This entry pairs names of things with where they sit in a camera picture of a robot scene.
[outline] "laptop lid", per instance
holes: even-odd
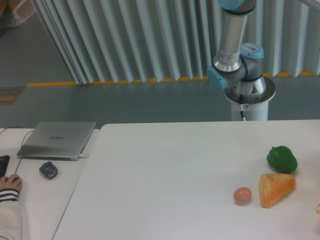
[[[76,161],[95,126],[95,122],[40,122],[17,156],[26,159]]]

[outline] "bread slice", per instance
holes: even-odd
[[[277,201],[288,195],[296,185],[296,178],[291,174],[267,173],[260,177],[260,204],[269,208]]]

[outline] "egg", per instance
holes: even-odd
[[[235,190],[233,194],[233,198],[238,202],[238,203],[247,203],[251,199],[251,190],[247,187],[240,187],[237,190]]]

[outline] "yellow stripe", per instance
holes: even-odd
[[[40,83],[29,83],[27,87],[47,87],[47,86],[70,86],[76,85],[74,81],[61,81],[61,82],[40,82]]]
[[[311,71],[301,71],[299,73],[299,76],[310,76],[314,75]],[[272,77],[272,75],[268,72],[263,73],[264,77]],[[276,77],[287,77],[291,76],[290,73],[281,71],[278,74],[275,75]],[[188,78],[186,76],[182,76],[178,79],[178,81],[198,81],[200,80],[200,77],[194,76],[193,78]],[[208,76],[204,76],[203,80],[208,80]],[[141,79],[134,79],[132,83],[142,83],[143,81]],[[155,78],[150,78],[145,81],[146,83],[156,83],[157,80]],[[162,79],[162,82],[174,82],[174,79],[171,77],[166,77]],[[117,84],[127,84],[129,83],[127,80],[122,79],[116,82]],[[104,82],[100,81],[94,81],[92,83],[88,83],[89,85],[101,85],[101,84],[114,84],[114,81],[107,80]],[[29,83],[27,87],[48,87],[48,86],[74,86],[76,83],[74,81],[61,81],[61,82],[40,82],[40,83]]]
[[[312,71],[301,71],[299,75],[314,75]]]

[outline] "hand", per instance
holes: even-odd
[[[0,191],[4,189],[15,189],[18,192],[22,187],[22,179],[17,174],[11,176],[3,176],[0,178]]]

